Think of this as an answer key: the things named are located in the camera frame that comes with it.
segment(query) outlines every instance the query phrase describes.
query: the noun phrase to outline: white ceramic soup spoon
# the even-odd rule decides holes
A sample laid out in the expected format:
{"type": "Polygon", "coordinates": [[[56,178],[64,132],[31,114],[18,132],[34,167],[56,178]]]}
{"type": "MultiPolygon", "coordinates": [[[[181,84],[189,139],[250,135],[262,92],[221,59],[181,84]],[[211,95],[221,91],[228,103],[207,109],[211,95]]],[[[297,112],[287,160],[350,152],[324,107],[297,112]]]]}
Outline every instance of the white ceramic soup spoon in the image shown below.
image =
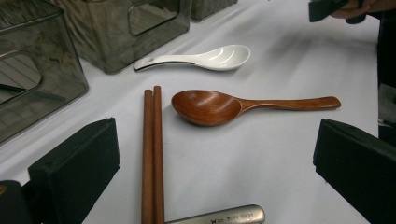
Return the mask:
{"type": "Polygon", "coordinates": [[[215,71],[235,69],[250,57],[250,49],[243,45],[229,45],[195,55],[162,55],[147,57],[134,63],[136,72],[165,63],[186,63],[215,71]]]}

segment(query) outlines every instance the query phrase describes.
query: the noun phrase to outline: clear storage box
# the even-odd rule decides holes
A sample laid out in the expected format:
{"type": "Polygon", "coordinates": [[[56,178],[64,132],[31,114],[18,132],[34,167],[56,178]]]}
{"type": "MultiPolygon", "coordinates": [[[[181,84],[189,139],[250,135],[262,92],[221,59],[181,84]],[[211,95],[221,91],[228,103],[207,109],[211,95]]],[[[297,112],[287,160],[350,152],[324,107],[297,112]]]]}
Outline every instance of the clear storage box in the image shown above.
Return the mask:
{"type": "Polygon", "coordinates": [[[190,28],[191,0],[51,0],[65,11],[78,55],[107,74],[190,28]]]}
{"type": "Polygon", "coordinates": [[[63,11],[0,0],[0,143],[88,89],[63,11]]]}
{"type": "Polygon", "coordinates": [[[191,18],[197,21],[203,20],[237,2],[238,0],[192,0],[191,18]]]}

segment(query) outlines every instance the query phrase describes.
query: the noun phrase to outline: white table surface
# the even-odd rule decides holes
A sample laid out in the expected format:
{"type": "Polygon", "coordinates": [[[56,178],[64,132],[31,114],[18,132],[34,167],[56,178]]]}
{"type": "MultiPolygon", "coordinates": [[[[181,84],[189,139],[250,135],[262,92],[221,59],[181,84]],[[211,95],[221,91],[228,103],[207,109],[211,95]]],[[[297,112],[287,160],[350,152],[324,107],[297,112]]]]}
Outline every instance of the white table surface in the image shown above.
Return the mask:
{"type": "Polygon", "coordinates": [[[0,146],[0,179],[29,180],[27,168],[83,126],[114,117],[120,169],[84,223],[140,223],[144,90],[163,89],[165,219],[255,203],[265,223],[367,223],[315,172],[321,119],[377,136],[375,43],[378,21],[348,25],[308,21],[307,1],[240,0],[150,53],[195,54],[246,45],[239,69],[212,72],[187,65],[132,66],[110,76],[81,61],[89,92],[0,146]],[[248,99],[334,95],[342,107],[296,112],[257,109],[231,123],[200,127],[170,105],[184,90],[223,91],[248,99]]]}

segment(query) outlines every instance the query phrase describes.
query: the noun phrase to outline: wooden chopstick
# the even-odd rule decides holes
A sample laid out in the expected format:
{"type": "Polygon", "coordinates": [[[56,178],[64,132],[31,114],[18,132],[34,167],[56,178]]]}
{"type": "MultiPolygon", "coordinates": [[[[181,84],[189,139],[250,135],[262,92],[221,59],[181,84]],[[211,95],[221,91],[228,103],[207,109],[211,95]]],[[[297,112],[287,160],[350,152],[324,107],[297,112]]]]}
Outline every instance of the wooden chopstick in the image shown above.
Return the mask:
{"type": "Polygon", "coordinates": [[[163,113],[161,87],[154,87],[154,223],[164,224],[163,202],[163,113]]]}
{"type": "Polygon", "coordinates": [[[142,224],[154,223],[153,99],[145,90],[143,120],[142,224]]]}
{"type": "Polygon", "coordinates": [[[161,87],[145,90],[143,121],[142,224],[164,224],[163,119],[161,87]]]}

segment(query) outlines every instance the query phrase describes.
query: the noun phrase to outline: person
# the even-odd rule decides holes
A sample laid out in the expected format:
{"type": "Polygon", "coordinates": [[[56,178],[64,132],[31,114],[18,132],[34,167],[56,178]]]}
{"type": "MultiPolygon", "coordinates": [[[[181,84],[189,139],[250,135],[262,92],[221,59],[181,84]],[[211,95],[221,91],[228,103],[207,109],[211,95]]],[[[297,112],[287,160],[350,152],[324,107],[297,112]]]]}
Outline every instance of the person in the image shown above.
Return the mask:
{"type": "Polygon", "coordinates": [[[351,19],[362,14],[380,20],[377,43],[378,89],[380,97],[389,99],[379,99],[379,138],[396,146],[396,0],[364,0],[361,7],[358,0],[350,0],[331,16],[336,19],[351,19]],[[391,92],[391,95],[383,94],[384,89],[385,92],[391,92]],[[384,101],[390,101],[391,107],[381,109],[384,101]]]}

